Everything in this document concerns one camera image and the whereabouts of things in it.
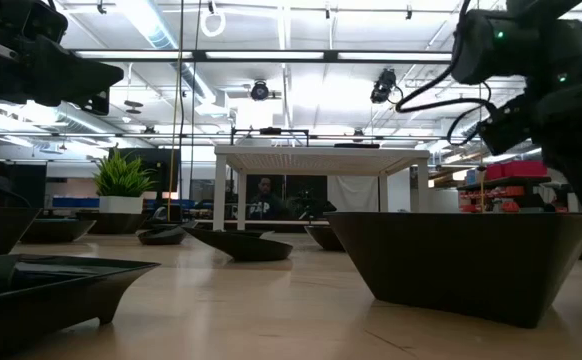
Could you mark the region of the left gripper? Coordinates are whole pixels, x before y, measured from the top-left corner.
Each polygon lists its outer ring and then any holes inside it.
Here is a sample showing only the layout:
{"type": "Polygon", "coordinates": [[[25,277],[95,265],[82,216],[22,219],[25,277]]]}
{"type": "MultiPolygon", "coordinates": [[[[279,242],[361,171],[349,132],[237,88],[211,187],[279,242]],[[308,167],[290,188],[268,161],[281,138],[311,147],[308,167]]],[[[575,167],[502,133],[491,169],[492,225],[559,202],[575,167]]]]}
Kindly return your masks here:
{"type": "Polygon", "coordinates": [[[0,0],[0,100],[109,113],[110,87],[124,71],[62,48],[65,32],[53,0],[0,0]]]}

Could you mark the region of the black leaf-shaped plate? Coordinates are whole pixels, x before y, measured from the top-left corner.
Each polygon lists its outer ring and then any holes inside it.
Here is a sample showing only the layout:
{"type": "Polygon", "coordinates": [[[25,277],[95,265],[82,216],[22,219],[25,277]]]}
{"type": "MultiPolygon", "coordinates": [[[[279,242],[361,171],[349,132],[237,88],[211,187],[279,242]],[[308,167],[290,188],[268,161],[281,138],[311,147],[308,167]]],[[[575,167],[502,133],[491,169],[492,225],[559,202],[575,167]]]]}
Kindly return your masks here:
{"type": "Polygon", "coordinates": [[[85,235],[95,220],[36,219],[21,237],[24,244],[70,243],[85,235]]]}
{"type": "Polygon", "coordinates": [[[305,226],[307,234],[326,251],[344,252],[335,232],[330,226],[308,225],[305,226]]]}

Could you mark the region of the shelf unit with red bins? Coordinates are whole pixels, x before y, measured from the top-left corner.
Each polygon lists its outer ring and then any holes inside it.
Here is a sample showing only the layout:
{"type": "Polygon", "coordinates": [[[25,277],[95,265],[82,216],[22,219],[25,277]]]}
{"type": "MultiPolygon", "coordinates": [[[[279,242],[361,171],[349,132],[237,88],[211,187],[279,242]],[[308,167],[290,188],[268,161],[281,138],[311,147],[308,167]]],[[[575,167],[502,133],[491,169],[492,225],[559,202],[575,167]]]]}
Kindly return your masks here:
{"type": "Polygon", "coordinates": [[[534,160],[517,160],[486,165],[467,172],[458,188],[462,213],[519,213],[542,211],[542,184],[548,183],[548,169],[534,160]]]}

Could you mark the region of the small potted green plant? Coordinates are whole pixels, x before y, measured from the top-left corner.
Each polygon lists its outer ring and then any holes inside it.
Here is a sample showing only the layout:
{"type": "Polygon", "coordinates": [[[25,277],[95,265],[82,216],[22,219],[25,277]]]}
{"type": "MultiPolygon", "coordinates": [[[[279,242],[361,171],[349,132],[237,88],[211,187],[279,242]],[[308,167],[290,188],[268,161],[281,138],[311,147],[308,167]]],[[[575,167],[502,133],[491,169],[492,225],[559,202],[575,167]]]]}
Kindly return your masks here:
{"type": "Polygon", "coordinates": [[[147,169],[141,158],[123,154],[112,148],[97,164],[94,183],[99,197],[100,213],[141,214],[143,194],[155,183],[152,169],[147,169]]]}

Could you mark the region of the black small square plate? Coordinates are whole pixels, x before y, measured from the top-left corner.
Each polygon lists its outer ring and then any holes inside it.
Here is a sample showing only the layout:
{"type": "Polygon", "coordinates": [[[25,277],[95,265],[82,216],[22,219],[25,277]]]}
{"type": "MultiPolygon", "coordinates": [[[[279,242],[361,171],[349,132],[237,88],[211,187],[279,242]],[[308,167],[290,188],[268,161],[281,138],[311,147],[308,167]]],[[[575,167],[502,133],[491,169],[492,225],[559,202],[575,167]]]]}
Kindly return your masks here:
{"type": "Polygon", "coordinates": [[[186,222],[151,222],[145,221],[140,229],[141,230],[156,230],[156,229],[172,229],[175,227],[181,228],[195,228],[197,226],[197,220],[189,220],[186,222]]]}
{"type": "Polygon", "coordinates": [[[0,255],[0,356],[96,319],[112,322],[130,285],[155,262],[0,255]]]}

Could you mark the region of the black ceiling spotlight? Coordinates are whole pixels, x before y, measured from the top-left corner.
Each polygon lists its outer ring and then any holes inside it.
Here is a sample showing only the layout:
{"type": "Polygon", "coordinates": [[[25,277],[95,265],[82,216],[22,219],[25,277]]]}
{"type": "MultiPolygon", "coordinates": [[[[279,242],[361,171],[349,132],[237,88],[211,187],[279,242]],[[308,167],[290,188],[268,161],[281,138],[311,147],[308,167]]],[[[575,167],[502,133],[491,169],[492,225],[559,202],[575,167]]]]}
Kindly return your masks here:
{"type": "Polygon", "coordinates": [[[250,90],[250,97],[254,101],[264,101],[270,95],[270,90],[265,80],[256,80],[250,90]]]}

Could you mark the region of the white hanging cloth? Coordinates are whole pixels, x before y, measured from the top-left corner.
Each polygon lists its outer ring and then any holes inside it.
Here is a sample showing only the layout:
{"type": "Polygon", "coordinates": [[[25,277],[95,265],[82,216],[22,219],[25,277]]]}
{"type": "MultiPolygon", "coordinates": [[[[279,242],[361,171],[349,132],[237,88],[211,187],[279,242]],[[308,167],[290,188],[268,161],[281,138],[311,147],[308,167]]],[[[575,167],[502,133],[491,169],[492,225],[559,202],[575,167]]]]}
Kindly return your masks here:
{"type": "Polygon", "coordinates": [[[368,176],[328,176],[327,199],[341,212],[377,212],[378,179],[368,176]]]}

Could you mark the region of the overhead beam with light strips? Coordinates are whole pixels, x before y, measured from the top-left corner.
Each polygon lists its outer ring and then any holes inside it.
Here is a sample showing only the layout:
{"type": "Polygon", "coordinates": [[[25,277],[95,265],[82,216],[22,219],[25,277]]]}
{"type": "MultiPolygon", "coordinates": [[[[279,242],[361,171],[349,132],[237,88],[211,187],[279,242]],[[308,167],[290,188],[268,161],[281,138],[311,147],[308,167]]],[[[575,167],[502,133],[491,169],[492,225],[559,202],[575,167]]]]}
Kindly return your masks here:
{"type": "Polygon", "coordinates": [[[449,52],[399,51],[365,52],[337,50],[75,50],[85,59],[105,62],[239,62],[239,63],[377,63],[448,64],[449,52]]]}

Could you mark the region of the white perforated shelf rack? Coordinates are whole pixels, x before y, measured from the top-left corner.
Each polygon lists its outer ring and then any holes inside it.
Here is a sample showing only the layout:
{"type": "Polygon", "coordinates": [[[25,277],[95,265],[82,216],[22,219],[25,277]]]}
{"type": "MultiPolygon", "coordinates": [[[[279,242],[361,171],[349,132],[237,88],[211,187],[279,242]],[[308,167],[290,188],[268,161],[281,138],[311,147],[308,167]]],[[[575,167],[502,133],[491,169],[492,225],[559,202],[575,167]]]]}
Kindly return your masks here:
{"type": "Polygon", "coordinates": [[[246,185],[247,176],[250,174],[377,177],[379,210],[387,212],[388,177],[415,166],[418,171],[416,210],[429,210],[430,152],[427,150],[217,145],[214,153],[216,161],[212,229],[215,231],[224,229],[228,168],[235,170],[239,177],[239,230],[243,230],[246,225],[246,185]]]}

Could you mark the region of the dark background plant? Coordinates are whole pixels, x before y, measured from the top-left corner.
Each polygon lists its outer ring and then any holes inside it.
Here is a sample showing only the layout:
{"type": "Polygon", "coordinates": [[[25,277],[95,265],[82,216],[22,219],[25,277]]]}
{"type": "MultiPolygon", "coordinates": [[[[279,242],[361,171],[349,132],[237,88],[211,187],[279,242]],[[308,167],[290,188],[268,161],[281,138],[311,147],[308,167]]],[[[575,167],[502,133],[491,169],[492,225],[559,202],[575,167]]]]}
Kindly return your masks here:
{"type": "Polygon", "coordinates": [[[289,208],[293,218],[307,221],[323,218],[325,212],[337,210],[330,201],[317,198],[308,191],[289,198],[289,208]]]}

